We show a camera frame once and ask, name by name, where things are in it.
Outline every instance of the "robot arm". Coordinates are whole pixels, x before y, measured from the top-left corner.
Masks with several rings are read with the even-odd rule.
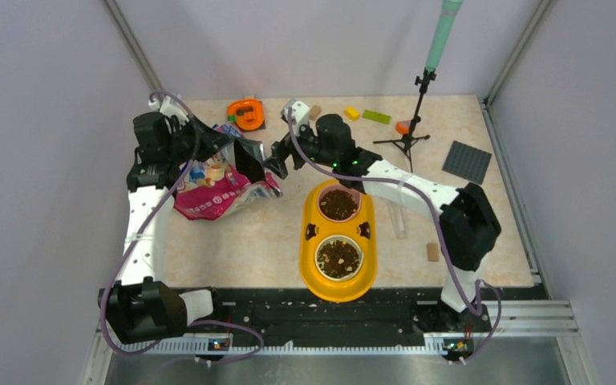
[[[403,184],[410,184],[429,197],[432,209],[440,218],[440,228],[448,248],[455,273],[468,300],[476,296],[475,280],[480,263],[495,245],[501,227],[483,189],[469,183],[464,188],[446,186],[425,180],[417,175],[397,168],[381,156],[363,148],[356,148],[351,138],[351,129],[339,115],[321,116],[315,123],[317,135],[308,124],[309,108],[305,103],[291,100],[282,110],[282,118],[291,119],[298,143],[305,154],[315,163],[331,167],[334,173],[343,176],[360,176],[396,180],[398,184],[382,181],[339,180],[349,188],[361,193],[382,197],[403,205],[429,219],[432,213],[426,202]],[[292,156],[294,169],[305,163],[299,156],[289,134],[282,141],[273,144],[273,155],[266,161],[266,167],[278,176],[287,175],[285,159]],[[461,312],[466,308],[454,281],[446,280],[441,299],[452,309]]]
[[[133,120],[139,146],[136,161],[127,176],[131,207],[124,247],[126,249],[132,242],[136,245],[110,289],[105,314],[123,343],[180,336],[191,321],[213,311],[208,290],[178,294],[160,281],[164,273],[168,213],[176,194],[164,202],[166,209],[162,207],[155,214],[142,234],[137,235],[137,230],[176,183],[181,164],[193,157],[199,161],[207,160],[231,139],[208,128],[194,116],[187,116],[169,98],[151,107],[160,110]],[[315,135],[309,125],[308,106],[291,100],[282,112],[285,121],[290,108],[301,150],[316,163],[332,167],[334,172],[344,176],[385,177],[400,181],[391,184],[339,180],[340,183],[394,201],[425,217],[432,216],[428,206],[403,183],[430,197],[432,209],[440,216],[440,226],[460,284],[473,300],[476,271],[501,231],[483,190],[475,184],[468,184],[465,188],[437,184],[395,167],[378,154],[356,148],[350,127],[339,115],[320,117]],[[273,155],[264,165],[281,178],[288,174],[285,160],[289,156],[294,160],[295,169],[305,163],[289,135],[275,142],[272,149]],[[465,308],[450,279],[443,288],[441,299],[457,312]]]

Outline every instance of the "black tripod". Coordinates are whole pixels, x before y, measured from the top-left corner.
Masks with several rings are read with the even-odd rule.
[[[412,118],[412,120],[410,121],[409,131],[407,131],[406,134],[403,134],[403,137],[401,137],[400,139],[375,140],[374,142],[372,142],[374,144],[393,143],[400,151],[403,152],[403,154],[405,154],[407,160],[410,161],[410,172],[414,172],[414,166],[412,165],[412,146],[414,146],[416,142],[420,140],[427,140],[431,137],[430,135],[415,137],[414,130],[418,122],[421,121],[421,118],[419,117],[419,108],[421,107],[421,101],[424,99],[423,97],[426,94],[426,91],[428,91],[428,84],[432,80],[436,80],[435,71],[429,72],[428,70],[423,70],[423,79],[421,79],[419,76],[416,77],[415,85],[419,85],[419,100],[417,100],[416,102],[415,115],[414,118]]]

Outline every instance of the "dry kibble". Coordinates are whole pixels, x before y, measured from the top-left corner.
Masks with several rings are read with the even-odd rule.
[[[349,241],[341,238],[325,242],[318,251],[317,263],[317,267],[327,277],[339,279],[357,271],[362,263],[362,257]]]
[[[344,221],[358,211],[358,204],[349,192],[337,189],[325,192],[320,198],[319,208],[325,217]]]

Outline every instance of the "double pet bowl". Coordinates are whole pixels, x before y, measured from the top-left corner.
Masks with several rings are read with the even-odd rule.
[[[320,209],[322,197],[333,190],[349,193],[358,206],[344,221],[332,220]],[[377,269],[375,211],[371,197],[345,188],[336,180],[321,183],[306,198],[302,228],[301,276],[313,294],[327,301],[348,302],[371,288]],[[318,267],[318,252],[333,241],[346,242],[359,254],[358,267],[341,278],[329,277]]]

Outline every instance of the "small wooden block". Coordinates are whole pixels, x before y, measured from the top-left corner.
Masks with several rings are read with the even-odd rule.
[[[320,106],[313,106],[310,109],[310,120],[316,120],[318,118],[318,116],[320,116],[320,112],[322,112],[322,109],[320,108]]]
[[[438,262],[440,260],[440,252],[437,243],[426,244],[426,255],[429,262]]]

